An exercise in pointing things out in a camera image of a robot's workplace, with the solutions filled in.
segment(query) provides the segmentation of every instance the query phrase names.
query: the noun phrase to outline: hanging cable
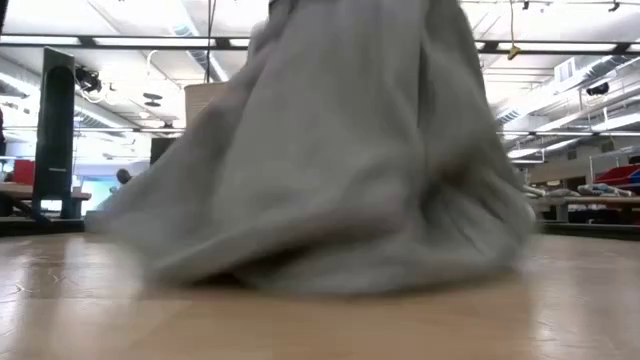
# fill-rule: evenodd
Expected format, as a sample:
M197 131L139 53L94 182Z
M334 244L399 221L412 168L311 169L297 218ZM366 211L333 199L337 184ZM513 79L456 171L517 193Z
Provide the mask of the hanging cable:
M207 19L207 68L204 72L204 81L207 83L211 81L211 32L213 31L213 18L216 14L217 4L217 0L207 0L209 7L209 18Z
M613 7L609 9L609 12L614 12L620 8L620 3L618 0L613 0Z
M151 57L157 52L158 50L153 50L149 55L147 55L147 81L149 81L149 78L151 77Z
M513 60L519 53L520 53L520 48L516 46L516 36L515 36L515 31L514 31L514 21L515 21L515 16L514 16L514 12L513 12L513 0L509 0L509 10L511 13L511 17L510 17L510 33L511 33L511 49L509 49L509 55L507 55L507 59L508 60Z

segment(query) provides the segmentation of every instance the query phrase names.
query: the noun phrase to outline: red object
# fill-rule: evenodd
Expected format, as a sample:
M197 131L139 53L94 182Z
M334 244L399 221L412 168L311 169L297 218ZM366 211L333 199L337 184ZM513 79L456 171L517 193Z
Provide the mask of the red object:
M13 181L33 186L36 163L31 160L16 160L13 165Z
M609 186L627 185L631 183L631 176L640 170L640 165L620 166L613 168L596 178L596 184Z

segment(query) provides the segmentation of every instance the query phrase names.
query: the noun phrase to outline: wooden floor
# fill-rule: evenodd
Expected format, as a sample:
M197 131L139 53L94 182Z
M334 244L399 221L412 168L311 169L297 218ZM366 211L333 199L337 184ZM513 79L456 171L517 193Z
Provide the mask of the wooden floor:
M0 243L0 359L640 358L640 242L547 236L524 275L419 296L145 290L105 243Z

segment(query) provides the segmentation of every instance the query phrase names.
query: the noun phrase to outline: fluorescent light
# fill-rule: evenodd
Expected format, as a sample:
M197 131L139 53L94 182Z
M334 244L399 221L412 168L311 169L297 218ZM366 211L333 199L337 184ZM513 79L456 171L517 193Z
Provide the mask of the fluorescent light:
M249 46L249 39L231 39L229 40L229 43L231 43L232 46Z
M605 132L600 133L601 136L640 136L640 131L614 131L614 132Z
M548 124L540 126L539 128L536 129L536 131L549 131L549 130L557 129L559 127L567 125L568 123L574 120L576 119L573 118L572 116L563 117L562 119L558 119Z
M616 129L616 128L619 128L619 127L631 125L631 124L636 123L638 121L640 121L640 114L620 116L620 117L616 117L616 118L613 118L613 119L609 119L608 121L600 123L600 124L598 124L596 126L593 126L591 129L593 131L613 130L613 129Z
M145 128L140 129L141 132L151 132L151 133L181 133L184 132L184 129L170 129L170 128Z
M511 160L512 164L544 164L544 160Z
M535 154L538 151L540 151L540 149L516 149L516 150L509 151L507 156L509 156L509 158L511 159L517 159L517 158L525 157L527 155Z
M90 133L90 132L112 132L112 133L123 133L123 132L133 132L132 128L77 128L75 131L80 133Z
M216 58L213 57L213 54L209 56L209 62L213 66L213 69L216 71L216 74L220 76L220 81L223 81L223 82L229 81L229 75L227 75L227 73L222 69L222 66L220 66L220 63L218 62L218 60L216 60Z
M35 132L38 131L37 126L7 126L4 128L6 131L14 131L14 132ZM112 133L122 133L122 132L133 132L132 128L75 128L75 132L112 132Z
M145 38L145 37L96 37L96 44L103 46L144 46L144 47L189 47L189 46L215 46L215 40L205 38Z
M528 131L498 131L499 135L505 136L524 136L529 135Z
M80 45L75 36L0 36L2 44L34 44L34 45Z
M615 44L576 44L576 43L516 43L523 51L609 51L616 47ZM501 43L499 50L511 49L511 44Z
M38 131L37 126L5 126L5 131Z
M27 82L18 80L14 77L11 77L3 73L0 73L0 80L6 82L7 84L15 87L16 89L22 91L23 93L29 96L40 97L40 88L37 86L31 85Z
M547 146L544 150L545 151L553 151L553 150L562 149L563 147L571 145L571 144L575 143L576 141L578 141L578 140L577 139L571 139L571 140L562 141L562 142L559 142L557 144L553 144L551 146Z
M4 135L6 137L11 137L14 139L18 139L18 140L22 140L22 141L26 141L28 143L35 143L36 141L38 141L38 137L36 136L36 134L34 132L16 132L16 131L6 131Z
M592 132L585 131L547 131L538 135L548 135L548 136L592 136Z

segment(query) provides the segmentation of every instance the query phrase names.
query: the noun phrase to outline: ceiling duct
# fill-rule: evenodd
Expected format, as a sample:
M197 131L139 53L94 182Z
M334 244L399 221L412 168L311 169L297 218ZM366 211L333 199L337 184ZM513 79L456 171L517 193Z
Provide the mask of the ceiling duct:
M629 102L627 104L625 104L624 107L620 107L617 110L611 112L609 114L609 119L608 121L614 121L616 119L620 119L622 117L626 117L626 116L630 116L633 114L638 114L640 113L640 101L633 101L633 102ZM584 128L568 128L566 129L566 131L568 132L591 132L591 131L597 131L596 128L591 129L591 127L597 127L599 124L592 124L591 121L587 118L588 114L586 113L579 113L580 117L576 117L576 119L574 121L583 121L585 123L585 125L588 125L589 128L588 129L584 129ZM637 124L628 124L625 126L621 126L620 129L616 128L615 130L611 130L611 131L624 131L625 127L629 127L629 126L637 126ZM576 137L576 138L569 138L566 136L545 136L545 137L538 137L535 139L531 139L529 141L523 141L520 142L520 146L525 146L527 148L538 148L538 149L545 149L548 148L552 145L555 144L559 144L559 143L563 143L563 142L567 142L569 140L580 140L580 141L588 141L590 139L593 139L593 137Z
M198 36L197 30L193 24L174 24L171 26L171 31L175 36L180 37ZM213 55L211 55L210 58L207 58L206 50L187 50L187 53L205 70L205 72L209 69L209 74L213 81L221 82L229 80L229 77L225 74L224 70L222 70L220 64L218 64Z
M9 96L9 97L16 97L16 98L19 98L19 99L24 99L28 95L25 94L24 92L22 92L17 87L15 87L15 86L9 84L8 82L0 79L0 96Z
M525 96L498 110L498 121L504 124L527 116L534 111L540 110L556 101L559 101L560 94L571 89L591 85L602 79L610 72L629 65L637 59L638 57L629 55L605 56L594 62L588 63L586 66L580 68L575 66L576 68L572 68L568 74L567 72L564 72L564 75L569 76L558 76L558 73L562 73L563 69L556 68L556 78L554 80L532 90ZM564 64L575 63L575 58L571 58Z

